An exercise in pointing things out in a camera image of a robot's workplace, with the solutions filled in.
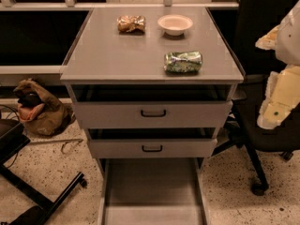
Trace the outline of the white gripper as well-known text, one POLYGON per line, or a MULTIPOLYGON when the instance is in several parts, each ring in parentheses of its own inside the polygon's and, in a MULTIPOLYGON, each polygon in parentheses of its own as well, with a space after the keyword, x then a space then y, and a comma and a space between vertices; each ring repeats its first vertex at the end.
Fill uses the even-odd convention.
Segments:
POLYGON ((260 128, 274 129, 300 103, 300 0, 255 46, 266 51, 275 49, 276 58, 289 64, 279 73, 270 73, 257 118, 260 128))

